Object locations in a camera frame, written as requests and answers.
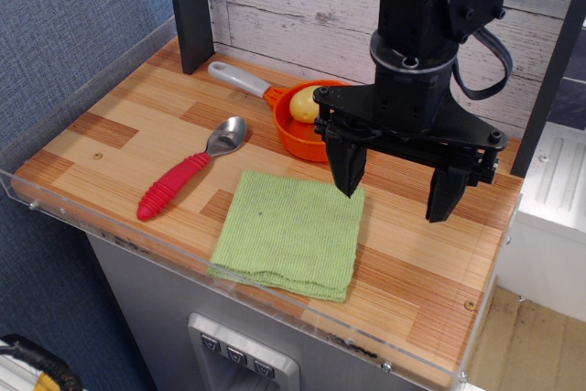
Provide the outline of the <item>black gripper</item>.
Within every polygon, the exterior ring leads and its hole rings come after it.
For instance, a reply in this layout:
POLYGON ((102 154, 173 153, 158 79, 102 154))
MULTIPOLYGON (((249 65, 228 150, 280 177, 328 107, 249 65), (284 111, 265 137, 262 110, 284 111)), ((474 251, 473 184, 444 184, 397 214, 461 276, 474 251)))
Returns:
POLYGON ((344 195, 357 189, 369 150, 434 168, 430 223, 449 219, 467 185, 494 180, 508 138, 453 98, 456 62, 426 69, 379 65, 371 85, 320 87, 313 94, 320 107, 316 131, 344 195))

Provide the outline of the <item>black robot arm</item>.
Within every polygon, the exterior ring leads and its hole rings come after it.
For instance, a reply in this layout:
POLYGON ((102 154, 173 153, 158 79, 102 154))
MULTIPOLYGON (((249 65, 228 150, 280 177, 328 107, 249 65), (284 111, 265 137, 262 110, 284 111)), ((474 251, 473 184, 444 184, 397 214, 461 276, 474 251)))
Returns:
POLYGON ((469 38, 511 71, 510 53, 487 29, 504 15, 504 0, 380 0, 374 83, 313 95, 316 131, 342 193, 354 193, 372 150, 433 168, 432 223, 447 220, 468 187, 493 181, 507 136, 465 111, 450 87, 461 81, 458 51, 469 38))

